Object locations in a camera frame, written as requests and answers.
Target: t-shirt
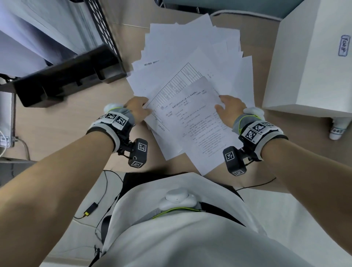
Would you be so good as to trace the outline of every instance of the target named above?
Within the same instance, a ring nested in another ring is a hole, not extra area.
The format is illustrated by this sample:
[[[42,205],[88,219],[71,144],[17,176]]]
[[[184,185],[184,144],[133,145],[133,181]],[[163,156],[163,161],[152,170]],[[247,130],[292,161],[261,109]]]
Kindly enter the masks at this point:
[[[168,191],[180,187],[245,226],[205,212],[174,213],[133,225],[158,208]],[[127,192],[114,208],[103,253],[94,267],[311,266],[268,238],[237,195],[195,173],[148,182]]]

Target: black pants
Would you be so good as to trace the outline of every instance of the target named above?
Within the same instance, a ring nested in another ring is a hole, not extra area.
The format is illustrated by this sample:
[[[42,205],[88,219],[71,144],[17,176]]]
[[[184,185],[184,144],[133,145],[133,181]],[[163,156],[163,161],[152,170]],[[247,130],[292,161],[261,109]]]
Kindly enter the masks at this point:
[[[171,177],[171,176],[176,176],[176,175],[184,174],[184,173],[186,173],[186,172],[177,173],[177,174],[126,173],[126,175],[124,177],[124,181],[123,181],[123,184],[122,184],[122,189],[121,189],[121,192],[120,192],[118,200],[124,194],[126,194],[129,190],[131,190],[132,188],[136,187],[137,185],[141,185],[141,184],[144,184],[146,182],[152,182],[152,181],[156,181],[156,180],[159,180],[159,179],[163,179],[163,178],[167,178],[167,177]],[[239,193],[237,193],[236,190],[232,186],[223,185],[223,184],[218,184],[218,185],[221,185],[222,187],[230,190],[232,193],[236,194],[237,196],[239,196],[241,198]]]

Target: blue handwritten label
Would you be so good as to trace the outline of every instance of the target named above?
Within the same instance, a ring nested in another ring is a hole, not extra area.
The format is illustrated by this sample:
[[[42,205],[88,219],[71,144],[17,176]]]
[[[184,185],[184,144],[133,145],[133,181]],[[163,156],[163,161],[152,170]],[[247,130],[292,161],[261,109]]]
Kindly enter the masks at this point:
[[[339,56],[346,57],[348,54],[348,47],[350,46],[351,36],[342,35],[340,40]]]

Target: forearm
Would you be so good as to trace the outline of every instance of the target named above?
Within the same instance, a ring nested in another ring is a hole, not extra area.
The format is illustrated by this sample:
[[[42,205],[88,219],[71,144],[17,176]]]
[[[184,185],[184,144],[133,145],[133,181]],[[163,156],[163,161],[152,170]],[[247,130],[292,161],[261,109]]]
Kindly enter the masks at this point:
[[[0,188],[0,257],[5,266],[41,263],[67,229],[112,150],[107,135],[89,133]],[[20,257],[13,249],[21,252]]]
[[[262,157],[323,229],[352,254],[352,168],[284,139],[269,141]]]

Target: black desk organizer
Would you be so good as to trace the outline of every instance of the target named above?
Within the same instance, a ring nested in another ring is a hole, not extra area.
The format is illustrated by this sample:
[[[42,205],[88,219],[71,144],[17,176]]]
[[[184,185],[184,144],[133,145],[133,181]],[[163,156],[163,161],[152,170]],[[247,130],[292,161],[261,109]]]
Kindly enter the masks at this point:
[[[126,77],[121,57],[98,1],[84,2],[105,44],[61,64],[1,85],[0,91],[17,94],[25,107],[49,107],[62,102],[66,96],[93,85]]]

